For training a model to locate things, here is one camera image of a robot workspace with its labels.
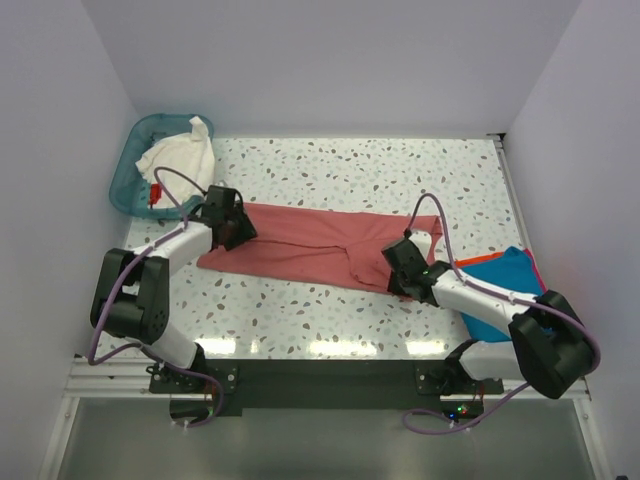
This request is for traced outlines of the salmon pink t shirt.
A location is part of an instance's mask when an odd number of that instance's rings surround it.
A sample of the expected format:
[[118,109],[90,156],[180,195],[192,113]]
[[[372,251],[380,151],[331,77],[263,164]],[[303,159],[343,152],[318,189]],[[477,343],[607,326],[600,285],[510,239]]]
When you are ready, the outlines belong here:
[[249,203],[257,237],[197,260],[200,269],[386,294],[391,276],[382,250],[409,219]]

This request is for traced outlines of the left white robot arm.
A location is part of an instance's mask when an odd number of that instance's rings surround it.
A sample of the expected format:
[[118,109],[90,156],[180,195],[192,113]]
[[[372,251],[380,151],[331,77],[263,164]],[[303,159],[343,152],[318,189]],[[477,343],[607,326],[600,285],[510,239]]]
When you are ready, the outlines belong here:
[[207,380],[204,350],[171,323],[170,280],[189,262],[256,237],[240,192],[211,186],[173,230],[134,250],[109,250],[91,306],[88,363],[99,365],[135,348],[172,368],[171,378],[183,391],[200,390]]

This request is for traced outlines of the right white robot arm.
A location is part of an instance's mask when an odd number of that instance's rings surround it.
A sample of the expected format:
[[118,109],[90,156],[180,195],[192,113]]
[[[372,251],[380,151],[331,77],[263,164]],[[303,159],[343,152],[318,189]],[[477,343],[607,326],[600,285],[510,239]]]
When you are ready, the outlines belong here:
[[407,238],[383,248],[382,255],[391,268],[392,292],[469,315],[508,337],[499,343],[472,336],[450,354],[445,379],[452,390],[466,393],[487,379],[520,379],[558,399],[599,366],[596,341],[561,294],[508,290],[447,262],[429,264]]

